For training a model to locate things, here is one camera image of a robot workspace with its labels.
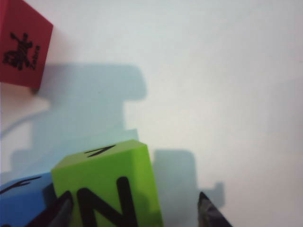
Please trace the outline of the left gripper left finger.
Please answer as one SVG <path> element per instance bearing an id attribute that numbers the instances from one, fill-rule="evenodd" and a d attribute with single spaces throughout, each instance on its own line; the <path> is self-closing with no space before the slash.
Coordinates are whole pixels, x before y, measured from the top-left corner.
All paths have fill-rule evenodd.
<path id="1" fill-rule="evenodd" d="M 31 227 L 68 227 L 73 211 L 70 191 L 64 192 L 55 202 L 30 221 Z"/>

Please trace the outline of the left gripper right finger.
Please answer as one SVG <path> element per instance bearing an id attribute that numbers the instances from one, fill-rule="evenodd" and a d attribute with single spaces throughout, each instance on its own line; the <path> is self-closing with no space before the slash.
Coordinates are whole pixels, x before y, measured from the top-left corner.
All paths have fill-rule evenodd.
<path id="1" fill-rule="evenodd" d="M 199 194 L 197 215 L 199 227 L 232 227 L 225 216 L 203 192 Z"/>

